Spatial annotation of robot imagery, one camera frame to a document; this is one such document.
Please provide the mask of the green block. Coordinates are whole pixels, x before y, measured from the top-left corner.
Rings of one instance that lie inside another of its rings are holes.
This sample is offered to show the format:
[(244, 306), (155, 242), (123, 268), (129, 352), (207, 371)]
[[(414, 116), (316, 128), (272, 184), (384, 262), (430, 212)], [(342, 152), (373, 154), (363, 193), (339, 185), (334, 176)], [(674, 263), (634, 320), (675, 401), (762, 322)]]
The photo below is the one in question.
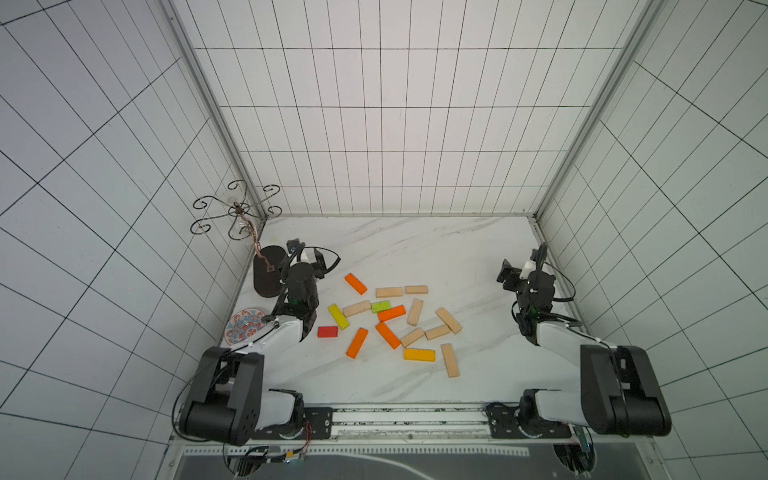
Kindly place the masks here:
[(379, 301), (371, 304), (371, 311), (373, 313), (380, 313), (391, 309), (391, 303), (389, 301)]

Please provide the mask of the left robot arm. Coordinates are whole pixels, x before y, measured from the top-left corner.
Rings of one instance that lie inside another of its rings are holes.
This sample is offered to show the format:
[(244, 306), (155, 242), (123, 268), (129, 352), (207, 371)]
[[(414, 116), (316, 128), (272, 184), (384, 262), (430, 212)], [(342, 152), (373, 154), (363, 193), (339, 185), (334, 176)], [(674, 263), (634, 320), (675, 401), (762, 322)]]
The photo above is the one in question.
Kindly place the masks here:
[(242, 446), (261, 430), (285, 436), (302, 432), (302, 394), (270, 387), (266, 370), (311, 333), (319, 307), (317, 282), (341, 261), (336, 256), (327, 263), (326, 251), (294, 239), (285, 246), (270, 245), (254, 256), (254, 290), (275, 304), (254, 335), (203, 353), (174, 404), (177, 436)]

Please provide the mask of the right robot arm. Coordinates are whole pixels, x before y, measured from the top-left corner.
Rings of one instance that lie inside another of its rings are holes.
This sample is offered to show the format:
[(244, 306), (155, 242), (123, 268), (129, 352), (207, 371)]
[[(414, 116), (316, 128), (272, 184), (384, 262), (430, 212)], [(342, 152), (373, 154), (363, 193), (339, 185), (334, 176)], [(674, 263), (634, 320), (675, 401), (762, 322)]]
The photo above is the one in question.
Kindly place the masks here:
[(578, 368), (576, 391), (527, 389), (516, 410), (521, 432), (537, 438), (553, 427), (587, 427), (602, 435), (666, 436), (672, 418), (645, 350), (613, 345), (582, 331), (580, 321), (552, 311), (556, 276), (544, 270), (548, 246), (534, 249), (523, 267), (505, 260), (497, 276), (515, 294), (511, 315), (532, 345), (559, 355)]

